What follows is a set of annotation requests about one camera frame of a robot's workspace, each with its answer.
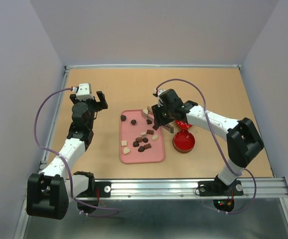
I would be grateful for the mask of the metal tongs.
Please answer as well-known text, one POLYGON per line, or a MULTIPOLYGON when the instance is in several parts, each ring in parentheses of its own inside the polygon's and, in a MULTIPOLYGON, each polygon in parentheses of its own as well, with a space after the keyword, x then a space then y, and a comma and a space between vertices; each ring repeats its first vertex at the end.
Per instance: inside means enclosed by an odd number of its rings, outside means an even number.
POLYGON ((168 117, 168 115, 163 111, 163 107, 157 105, 147 107, 147 109, 141 111, 141 116, 153 123, 154 130, 163 127, 168 132, 174 133, 174 127, 171 125, 173 119, 168 117))

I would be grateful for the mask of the dark diamond chocolate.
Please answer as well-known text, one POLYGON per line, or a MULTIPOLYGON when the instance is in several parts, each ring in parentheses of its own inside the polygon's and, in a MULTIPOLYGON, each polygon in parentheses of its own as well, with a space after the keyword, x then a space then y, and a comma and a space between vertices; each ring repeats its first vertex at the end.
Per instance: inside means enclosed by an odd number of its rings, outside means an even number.
POLYGON ((153 128, 154 130, 158 130, 159 126, 154 125, 152 128, 153 128))

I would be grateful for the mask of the brown rectangular chocolate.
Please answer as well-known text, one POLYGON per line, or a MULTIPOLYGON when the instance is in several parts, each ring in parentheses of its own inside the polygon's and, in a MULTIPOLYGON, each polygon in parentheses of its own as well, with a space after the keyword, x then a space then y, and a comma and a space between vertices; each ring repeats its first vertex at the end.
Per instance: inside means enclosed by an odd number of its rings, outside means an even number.
POLYGON ((148 129, 148 130, 146 131, 146 133, 147 133, 147 134, 151 134, 151 135, 153 135, 153 134, 154 134, 154 131, 151 130, 151 129, 148 129))

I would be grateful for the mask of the dark round chocolate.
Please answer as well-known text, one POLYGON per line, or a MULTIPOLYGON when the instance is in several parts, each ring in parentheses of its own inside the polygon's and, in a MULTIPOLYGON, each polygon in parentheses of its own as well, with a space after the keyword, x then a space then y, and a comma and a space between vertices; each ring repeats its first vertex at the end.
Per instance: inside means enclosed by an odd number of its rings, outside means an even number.
POLYGON ((125 121, 127 117, 125 115, 121 115, 121 121, 125 121))
POLYGON ((131 124, 132 125, 136 125, 137 124, 137 121, 135 119, 131 120, 131 124))

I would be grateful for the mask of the brown oval chocolate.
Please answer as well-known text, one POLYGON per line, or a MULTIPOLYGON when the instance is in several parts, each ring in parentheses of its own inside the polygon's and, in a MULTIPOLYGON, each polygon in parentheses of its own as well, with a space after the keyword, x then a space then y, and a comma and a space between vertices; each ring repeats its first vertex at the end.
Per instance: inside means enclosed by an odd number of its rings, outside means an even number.
POLYGON ((142 137, 137 137, 137 138, 136 138, 136 142, 141 142, 142 140, 143 140, 142 137))

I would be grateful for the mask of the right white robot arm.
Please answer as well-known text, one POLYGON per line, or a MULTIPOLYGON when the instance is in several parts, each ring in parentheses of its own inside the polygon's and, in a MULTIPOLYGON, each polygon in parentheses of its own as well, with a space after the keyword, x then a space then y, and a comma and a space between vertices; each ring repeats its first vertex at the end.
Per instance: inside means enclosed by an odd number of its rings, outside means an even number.
POLYGON ((201 127, 210 131, 213 138, 219 136, 226 141, 228 159, 214 181, 214 189, 219 194, 230 191, 233 181, 264 149, 263 140, 249 118, 230 119, 205 110, 193 101, 184 103, 173 89, 155 89, 153 95, 157 97, 157 104, 151 107, 155 127, 177 120, 201 127))

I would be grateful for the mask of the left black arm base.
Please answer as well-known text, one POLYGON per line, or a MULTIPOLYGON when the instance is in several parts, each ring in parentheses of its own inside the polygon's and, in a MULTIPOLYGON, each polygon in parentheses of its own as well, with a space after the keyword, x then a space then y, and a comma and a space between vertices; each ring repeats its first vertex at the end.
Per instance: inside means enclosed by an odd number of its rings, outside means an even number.
POLYGON ((77 195, 78 198, 96 198, 96 200, 86 200, 84 203, 91 204, 93 206, 99 206, 101 198, 109 198, 111 196, 111 182, 95 180, 94 174, 91 172, 77 171, 74 176, 83 176, 88 178, 88 189, 77 195))

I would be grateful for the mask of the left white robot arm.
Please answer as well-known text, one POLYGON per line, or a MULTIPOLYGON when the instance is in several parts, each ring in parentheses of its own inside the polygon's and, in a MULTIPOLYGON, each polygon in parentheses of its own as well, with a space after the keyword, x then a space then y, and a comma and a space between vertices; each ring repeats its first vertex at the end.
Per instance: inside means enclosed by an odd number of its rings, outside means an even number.
POLYGON ((71 167, 89 148, 97 113, 106 110, 108 104, 101 91, 96 92, 97 100, 92 95, 79 95, 76 87, 71 91, 72 122, 64 145, 59 152, 39 145, 55 157, 40 173, 31 174, 27 181, 26 212, 30 216, 61 220, 76 196, 81 193, 91 196, 95 192, 93 173, 71 173, 71 167))

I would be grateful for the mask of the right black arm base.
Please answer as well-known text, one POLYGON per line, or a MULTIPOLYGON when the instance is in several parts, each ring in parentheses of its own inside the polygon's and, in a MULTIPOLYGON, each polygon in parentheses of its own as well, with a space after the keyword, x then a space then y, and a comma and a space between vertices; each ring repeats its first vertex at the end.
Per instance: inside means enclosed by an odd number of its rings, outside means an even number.
POLYGON ((199 181, 194 194, 200 197, 212 197, 217 210, 231 213, 235 206, 235 197, 243 196, 244 191, 239 180, 226 185, 216 176, 213 180, 199 181))

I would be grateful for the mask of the dark heart chocolate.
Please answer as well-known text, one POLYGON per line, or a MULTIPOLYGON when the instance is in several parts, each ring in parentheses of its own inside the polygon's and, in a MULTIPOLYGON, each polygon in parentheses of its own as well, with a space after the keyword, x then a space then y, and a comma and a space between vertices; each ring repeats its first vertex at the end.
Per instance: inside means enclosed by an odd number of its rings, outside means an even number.
POLYGON ((137 141, 133 142, 133 147, 139 147, 139 143, 137 141))
POLYGON ((140 146, 140 147, 138 148, 138 152, 144 152, 144 150, 145 150, 145 148, 144 148, 143 146, 140 146))

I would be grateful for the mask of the dark heart chocolate left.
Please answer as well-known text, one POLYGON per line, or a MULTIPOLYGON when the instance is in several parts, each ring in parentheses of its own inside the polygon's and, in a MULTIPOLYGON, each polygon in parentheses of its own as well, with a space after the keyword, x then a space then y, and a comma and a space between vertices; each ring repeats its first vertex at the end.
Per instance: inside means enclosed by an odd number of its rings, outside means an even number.
POLYGON ((133 142, 133 147, 139 147, 139 143, 137 141, 133 142))

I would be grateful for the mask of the white square chocolate left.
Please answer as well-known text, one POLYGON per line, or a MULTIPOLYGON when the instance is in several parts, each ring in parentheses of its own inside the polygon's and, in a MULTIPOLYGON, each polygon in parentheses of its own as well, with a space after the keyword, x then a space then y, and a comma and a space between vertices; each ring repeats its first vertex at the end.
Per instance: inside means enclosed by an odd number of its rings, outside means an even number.
POLYGON ((126 145, 127 145, 127 141, 126 140, 121 141, 121 146, 126 146, 126 145))

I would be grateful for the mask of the red round tin lid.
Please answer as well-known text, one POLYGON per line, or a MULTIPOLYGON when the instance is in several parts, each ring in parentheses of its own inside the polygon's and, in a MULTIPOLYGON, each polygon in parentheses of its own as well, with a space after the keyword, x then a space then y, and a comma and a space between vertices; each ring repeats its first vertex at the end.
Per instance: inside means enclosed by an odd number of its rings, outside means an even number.
POLYGON ((191 124, 179 120, 175 120, 175 123, 181 130, 188 130, 189 128, 192 127, 191 124))

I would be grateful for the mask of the red round tin box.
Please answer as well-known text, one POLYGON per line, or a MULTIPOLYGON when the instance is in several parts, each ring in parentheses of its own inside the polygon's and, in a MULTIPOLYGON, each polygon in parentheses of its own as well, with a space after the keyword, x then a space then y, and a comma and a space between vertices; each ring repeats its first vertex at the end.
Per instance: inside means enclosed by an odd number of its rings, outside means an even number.
POLYGON ((188 153, 195 146, 195 137, 188 130, 181 130, 174 135, 172 144, 178 152, 188 153))

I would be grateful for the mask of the aluminium front rail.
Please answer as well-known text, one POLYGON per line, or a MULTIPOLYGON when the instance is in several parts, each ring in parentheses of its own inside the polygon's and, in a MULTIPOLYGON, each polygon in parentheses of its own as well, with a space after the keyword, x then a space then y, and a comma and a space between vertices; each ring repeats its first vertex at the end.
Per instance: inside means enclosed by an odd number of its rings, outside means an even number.
POLYGON ((95 181, 95 191, 82 193, 80 200, 191 200, 288 198, 284 178, 239 178, 232 189, 223 194, 206 193, 205 183, 211 179, 104 179, 95 181))

